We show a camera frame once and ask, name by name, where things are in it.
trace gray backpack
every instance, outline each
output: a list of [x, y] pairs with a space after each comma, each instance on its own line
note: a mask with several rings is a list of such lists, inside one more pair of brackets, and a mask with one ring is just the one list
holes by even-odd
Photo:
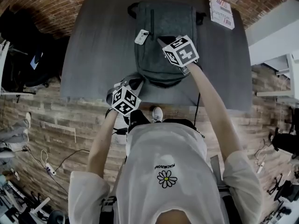
[[177, 36], [188, 35], [197, 48], [196, 25], [202, 23], [205, 14], [197, 13], [186, 4], [145, 1], [133, 3], [128, 7], [128, 13], [136, 19], [136, 36], [141, 29], [149, 31], [143, 45], [135, 44], [137, 71], [159, 87], [178, 84], [186, 76], [178, 66], [168, 62], [157, 38], [170, 44]]

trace white t-shirt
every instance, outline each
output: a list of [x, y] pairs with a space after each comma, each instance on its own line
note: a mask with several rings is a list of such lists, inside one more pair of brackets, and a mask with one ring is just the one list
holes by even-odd
[[[163, 212], [185, 212], [192, 224], [227, 224], [215, 177], [205, 162], [206, 144], [193, 129], [176, 123], [136, 126], [128, 135], [127, 161], [116, 189], [115, 224], [154, 224]], [[225, 162], [224, 182], [243, 224], [255, 224], [262, 210], [259, 180], [247, 156], [237, 151]], [[109, 185], [98, 175], [72, 172], [71, 224], [98, 224]]]

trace wooden floor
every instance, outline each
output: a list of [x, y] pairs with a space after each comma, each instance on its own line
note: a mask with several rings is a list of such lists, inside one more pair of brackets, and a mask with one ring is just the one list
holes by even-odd
[[[273, 98], [258, 98], [256, 91], [285, 90], [290, 84], [285, 77], [274, 75], [274, 71], [265, 66], [254, 66], [252, 68], [253, 104], [250, 112], [229, 111], [233, 123], [240, 135], [247, 155], [254, 169], [258, 169], [254, 153], [263, 147], [263, 139], [268, 145], [269, 131], [274, 131], [277, 126], [286, 130], [289, 125], [284, 123], [290, 119], [288, 107], [280, 106]], [[150, 104], [142, 104], [141, 109], [150, 117]], [[194, 119], [195, 107], [186, 106], [161, 106], [165, 118], [187, 118]], [[27, 111], [31, 112], [32, 122], [29, 130], [30, 147], [33, 156], [40, 159], [41, 150], [49, 154], [48, 162], [57, 168], [61, 161], [79, 149], [89, 149], [101, 123], [104, 120], [108, 106], [102, 100], [62, 100], [59, 98], [59, 83], [52, 82], [48, 88], [42, 88], [34, 96], [22, 96], [19, 103], [16, 99], [0, 97], [0, 111], [3, 117], [3, 125], [12, 125], [15, 121], [25, 117]], [[121, 116], [116, 121], [116, 127], [124, 127], [125, 123]], [[208, 157], [220, 154], [218, 142], [212, 130], [209, 119], [204, 108], [199, 108], [196, 127], [206, 137]], [[126, 139], [123, 136], [113, 135], [112, 145], [108, 154], [104, 178], [113, 185], [118, 169], [125, 157]], [[21, 150], [21, 146], [13, 146], [14, 150]], [[259, 174], [264, 189], [264, 211], [263, 216], [273, 210], [273, 196], [269, 196], [266, 190], [272, 185], [273, 178], [283, 173], [287, 179], [292, 178], [292, 166], [288, 163], [290, 156], [282, 152], [274, 151], [269, 147], [259, 155], [261, 160], [264, 155], [265, 166]], [[84, 170], [88, 153], [78, 152], [67, 159], [58, 169], [55, 180], [66, 190], [69, 186], [70, 173], [73, 170]], [[40, 192], [42, 197], [49, 196], [53, 208], [62, 209], [67, 212], [67, 194], [59, 187], [33, 160], [28, 152], [17, 152], [16, 158], [11, 159], [11, 165], [19, 172], [21, 177], [20, 186], [24, 190], [35, 193]]]

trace gray table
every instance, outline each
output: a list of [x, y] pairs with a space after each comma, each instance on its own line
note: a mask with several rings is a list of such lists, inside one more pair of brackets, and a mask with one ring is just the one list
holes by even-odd
[[[66, 51], [61, 96], [105, 98], [107, 90], [136, 71], [135, 23], [127, 7], [141, 0], [85, 0]], [[198, 26], [199, 62], [228, 109], [247, 111], [252, 102], [249, 50], [239, 12], [233, 10], [235, 28], [210, 20], [208, 0], [171, 0], [205, 12]], [[196, 105], [198, 89], [191, 76], [169, 89], [145, 84], [144, 102]]]

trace jeans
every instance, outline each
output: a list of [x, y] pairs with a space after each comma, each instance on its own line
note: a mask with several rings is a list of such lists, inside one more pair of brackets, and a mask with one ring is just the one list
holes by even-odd
[[[135, 110], [130, 115], [131, 115], [130, 125], [128, 128], [128, 132], [130, 132], [137, 125], [150, 124], [149, 120], [144, 116], [141, 110]], [[197, 131], [197, 128], [193, 125], [193, 123], [187, 119], [165, 119], [163, 123], [178, 123], [178, 124], [188, 126], [191, 129]]]
[[26, 143], [28, 142], [28, 136], [24, 133], [24, 130], [29, 127], [28, 120], [23, 119], [18, 121], [13, 126], [0, 130], [0, 142], [5, 143]]

